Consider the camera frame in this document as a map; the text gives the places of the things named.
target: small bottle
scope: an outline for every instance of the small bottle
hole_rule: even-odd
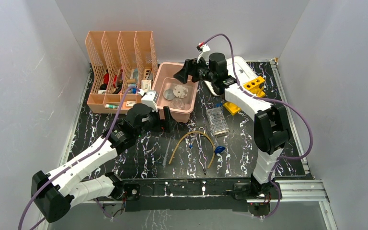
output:
[[[106,108],[106,109],[117,109],[117,108],[118,108],[118,106],[117,106],[117,105],[113,105],[113,104],[106,104],[106,105],[105,105],[105,108]]]

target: white enclosure wall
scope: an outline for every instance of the white enclosure wall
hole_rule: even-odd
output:
[[[368,0],[311,0],[279,63],[288,100],[312,126],[310,168],[338,228],[368,229]]]
[[[88,69],[54,0],[0,0],[0,230],[17,228],[32,175],[58,166]]]
[[[88,57],[90,30],[153,30],[159,62],[196,58],[196,45],[225,33],[246,60],[279,57],[309,0],[56,0]],[[229,56],[224,38],[210,42]]]

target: yellow cable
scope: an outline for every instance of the yellow cable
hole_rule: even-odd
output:
[[[213,149],[213,150],[215,150],[215,145],[214,145],[214,143],[212,142],[211,138],[209,138],[209,137],[208,137],[208,135],[207,135],[207,134],[205,134],[205,133],[203,133],[203,132],[199,132],[199,131],[192,131],[192,132],[189,132],[189,133],[185,134],[185,135],[184,135],[184,136],[183,136],[183,137],[178,141],[177,146],[175,146],[175,149],[174,149],[174,151],[173,151],[173,153],[172,153],[172,157],[170,158],[169,164],[171,164],[171,161],[173,160],[173,157],[174,157],[175,151],[178,149],[178,146],[180,145],[181,141],[182,141],[182,140],[184,140],[184,138],[186,138],[188,135],[193,134],[193,133],[199,133],[199,134],[203,135],[204,137],[206,137],[206,138],[209,140],[209,142],[211,142],[212,149]],[[213,153],[213,154],[212,154],[212,159],[211,159],[211,161],[209,162],[208,168],[210,168],[210,167],[211,167],[211,164],[212,164],[212,162],[213,162],[213,160],[214,160],[214,157],[215,157],[215,153]]]

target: pink bin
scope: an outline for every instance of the pink bin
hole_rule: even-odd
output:
[[[164,119],[163,107],[170,107],[170,112],[174,120],[178,122],[188,122],[190,119],[190,113],[194,110],[194,103],[196,101],[196,92],[198,89],[198,82],[191,82],[192,76],[188,76],[188,82],[184,86],[188,89],[188,95],[181,100],[181,109],[175,109],[172,104],[173,101],[166,100],[163,93],[166,89],[169,89],[172,85],[181,84],[177,79],[173,77],[175,73],[183,68],[183,64],[163,62],[159,71],[157,72],[156,78],[153,81],[152,90],[159,93],[159,98],[157,99],[157,109],[159,110],[160,118]]]

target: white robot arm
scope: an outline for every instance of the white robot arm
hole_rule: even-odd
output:
[[[187,83],[188,75],[192,81],[209,81],[216,95],[241,108],[254,121],[254,141],[258,147],[257,165],[251,176],[256,195],[270,188],[275,174],[272,172],[285,143],[291,137],[288,115],[283,105],[273,105],[248,96],[244,85],[238,86],[236,80],[228,75],[227,62],[222,53],[213,53],[207,64],[203,57],[187,59],[183,68],[174,75],[181,83]]]
[[[148,91],[143,95],[143,103],[135,104],[124,119],[118,120],[108,139],[105,139],[107,130],[72,160],[48,173],[39,171],[32,177],[32,196],[43,184],[51,180],[49,186],[34,201],[48,222],[59,220],[71,207],[97,197],[139,199],[140,185],[124,183],[112,172],[96,179],[84,182],[82,180],[100,165],[117,157],[118,153],[133,146],[143,131],[170,131],[173,125],[170,109],[163,108],[165,119],[161,120],[154,106],[157,96],[155,91]],[[101,145],[102,147],[95,154],[86,157]],[[67,167],[70,167],[67,172],[54,178]]]

